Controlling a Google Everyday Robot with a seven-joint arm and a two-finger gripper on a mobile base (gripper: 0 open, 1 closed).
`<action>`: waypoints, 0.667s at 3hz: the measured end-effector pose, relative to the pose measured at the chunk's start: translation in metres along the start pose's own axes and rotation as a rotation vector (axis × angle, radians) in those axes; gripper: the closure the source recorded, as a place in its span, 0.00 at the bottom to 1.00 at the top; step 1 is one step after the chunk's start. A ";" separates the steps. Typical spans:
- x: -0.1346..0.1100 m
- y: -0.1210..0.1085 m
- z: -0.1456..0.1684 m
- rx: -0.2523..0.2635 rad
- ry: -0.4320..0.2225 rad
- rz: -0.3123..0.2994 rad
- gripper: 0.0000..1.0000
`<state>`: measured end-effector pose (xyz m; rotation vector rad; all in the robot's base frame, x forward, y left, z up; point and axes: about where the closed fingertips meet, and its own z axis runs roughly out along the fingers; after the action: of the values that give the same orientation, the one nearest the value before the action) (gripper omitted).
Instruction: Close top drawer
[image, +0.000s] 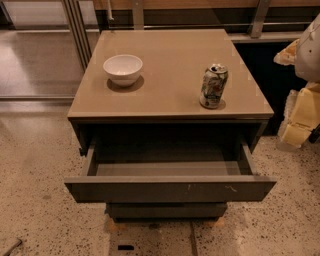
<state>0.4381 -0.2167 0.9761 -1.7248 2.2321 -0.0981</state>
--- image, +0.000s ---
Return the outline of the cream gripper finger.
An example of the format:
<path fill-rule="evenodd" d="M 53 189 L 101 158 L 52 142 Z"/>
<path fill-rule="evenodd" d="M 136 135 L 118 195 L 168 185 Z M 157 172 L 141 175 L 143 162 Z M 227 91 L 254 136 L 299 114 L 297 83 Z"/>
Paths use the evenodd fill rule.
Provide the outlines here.
<path fill-rule="evenodd" d="M 306 129 L 288 124 L 281 135 L 281 140 L 294 147 L 301 147 L 310 134 L 311 132 Z"/>
<path fill-rule="evenodd" d="M 284 66 L 294 65 L 298 43 L 299 39 L 296 39 L 295 41 L 290 43 L 286 48 L 275 55 L 273 61 Z"/>

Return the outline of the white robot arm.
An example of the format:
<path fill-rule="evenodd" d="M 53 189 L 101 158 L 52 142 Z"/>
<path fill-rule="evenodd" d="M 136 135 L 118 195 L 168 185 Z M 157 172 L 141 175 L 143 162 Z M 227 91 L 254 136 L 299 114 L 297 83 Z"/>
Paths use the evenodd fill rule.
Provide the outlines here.
<path fill-rule="evenodd" d="M 293 65 L 297 77 L 307 82 L 300 91 L 291 90 L 286 99 L 284 120 L 278 130 L 277 147 L 294 151 L 306 141 L 320 138 L 320 14 L 301 37 L 276 54 L 274 62 Z"/>

